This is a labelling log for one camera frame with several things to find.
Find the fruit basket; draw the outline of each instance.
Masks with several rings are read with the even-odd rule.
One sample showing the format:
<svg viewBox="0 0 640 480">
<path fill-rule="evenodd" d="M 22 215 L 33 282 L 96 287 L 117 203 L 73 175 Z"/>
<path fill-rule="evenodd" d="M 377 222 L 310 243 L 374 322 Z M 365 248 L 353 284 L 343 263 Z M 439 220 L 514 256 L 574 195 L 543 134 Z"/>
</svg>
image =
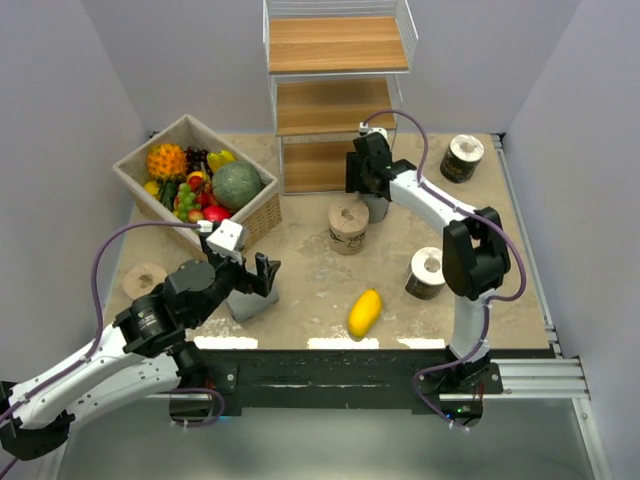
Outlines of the fruit basket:
<svg viewBox="0 0 640 480">
<path fill-rule="evenodd" d="M 168 128 L 155 135 L 151 140 L 127 155 L 113 166 L 115 173 L 122 179 L 133 194 L 140 210 L 151 219 L 177 221 L 176 216 L 165 208 L 159 200 L 143 187 L 151 176 L 147 168 L 147 155 L 151 147 L 172 143 L 183 150 L 196 146 L 209 151 L 226 150 L 231 152 L 237 162 L 246 162 L 256 169 L 260 176 L 260 192 L 231 219 L 249 229 L 245 249 L 251 248 L 258 240 L 282 220 L 278 180 L 268 171 L 247 157 L 231 143 L 217 135 L 204 124 L 190 115 L 185 115 Z M 185 228 L 170 230 L 171 237 L 194 256 L 203 258 L 197 235 Z"/>
</svg>

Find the shelving unit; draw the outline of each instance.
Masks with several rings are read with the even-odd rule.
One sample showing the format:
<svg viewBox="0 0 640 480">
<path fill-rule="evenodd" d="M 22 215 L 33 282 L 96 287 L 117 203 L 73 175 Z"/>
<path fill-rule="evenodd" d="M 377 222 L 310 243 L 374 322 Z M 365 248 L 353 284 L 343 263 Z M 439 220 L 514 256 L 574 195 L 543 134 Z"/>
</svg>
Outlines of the shelving unit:
<svg viewBox="0 0 640 480">
<path fill-rule="evenodd" d="M 343 190 L 353 145 L 338 137 L 402 104 L 398 76 L 418 41 L 407 1 L 264 0 L 263 9 L 282 193 Z M 394 132 L 396 122 L 388 114 L 371 125 Z"/>
</svg>

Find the watermelon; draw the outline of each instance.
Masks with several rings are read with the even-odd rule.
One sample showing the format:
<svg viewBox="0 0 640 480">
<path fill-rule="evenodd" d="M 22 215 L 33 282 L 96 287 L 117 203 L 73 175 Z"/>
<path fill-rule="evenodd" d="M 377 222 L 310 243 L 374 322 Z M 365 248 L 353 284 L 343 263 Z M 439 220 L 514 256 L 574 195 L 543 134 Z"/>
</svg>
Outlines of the watermelon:
<svg viewBox="0 0 640 480">
<path fill-rule="evenodd" d="M 237 212 L 260 193 L 262 182 L 250 163 L 236 161 L 223 165 L 211 180 L 213 195 L 223 207 Z"/>
</svg>

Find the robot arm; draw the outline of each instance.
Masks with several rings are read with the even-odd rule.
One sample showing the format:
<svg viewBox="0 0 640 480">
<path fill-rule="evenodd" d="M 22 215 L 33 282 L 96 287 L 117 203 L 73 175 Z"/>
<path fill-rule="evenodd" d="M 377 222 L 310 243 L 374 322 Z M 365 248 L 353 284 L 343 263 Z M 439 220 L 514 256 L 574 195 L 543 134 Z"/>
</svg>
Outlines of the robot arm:
<svg viewBox="0 0 640 480">
<path fill-rule="evenodd" d="M 492 208 L 476 211 L 424 179 L 431 191 L 455 206 L 450 208 L 420 187 L 413 164 L 407 160 L 392 161 L 383 129 L 361 125 L 360 135 L 353 141 L 356 151 L 347 154 L 346 191 L 376 194 L 399 203 L 443 237 L 443 274 L 456 294 L 449 349 L 456 358 L 463 358 L 480 338 L 484 300 L 502 285 L 510 261 L 504 241 L 460 211 L 475 211 L 498 226 L 500 216 Z M 481 360 L 488 352 L 489 346 L 484 343 L 466 363 Z"/>
<path fill-rule="evenodd" d="M 70 428 L 119 406 L 178 386 L 203 383 L 199 350 L 185 340 L 236 289 L 269 295 L 280 262 L 256 254 L 257 274 L 245 268 L 240 253 L 246 231 L 224 220 L 211 235 L 200 235 L 208 262 L 185 262 L 150 294 L 116 316 L 96 353 L 88 346 L 26 382 L 0 382 L 0 413 L 23 403 L 0 428 L 4 450 L 21 460 L 42 456 L 64 443 Z M 35 386 L 65 370 L 71 374 L 28 398 Z"/>
</svg>

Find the wall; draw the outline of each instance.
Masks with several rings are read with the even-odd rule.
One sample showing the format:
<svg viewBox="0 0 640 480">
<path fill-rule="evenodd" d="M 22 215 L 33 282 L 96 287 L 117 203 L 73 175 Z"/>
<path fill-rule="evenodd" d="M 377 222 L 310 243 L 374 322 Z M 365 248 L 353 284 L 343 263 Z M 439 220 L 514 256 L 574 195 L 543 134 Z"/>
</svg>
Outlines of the wall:
<svg viewBox="0 0 640 480">
<path fill-rule="evenodd" d="M 79 1 L 3 2 L 1 379 L 27 379 L 91 339 L 91 259 L 131 209 L 110 166 L 142 138 Z M 103 294 L 114 254 L 102 270 Z M 0 467 L 7 461 L 0 453 Z M 34 478 L 37 466 L 16 467 L 7 478 Z"/>
<path fill-rule="evenodd" d="M 82 0 L 145 127 L 185 112 L 270 131 L 259 0 Z M 503 132 L 579 0 L 412 0 L 406 105 L 433 131 Z"/>
<path fill-rule="evenodd" d="M 614 478 L 638 477 L 640 4 L 583 0 L 505 138 L 559 337 Z"/>
</svg>

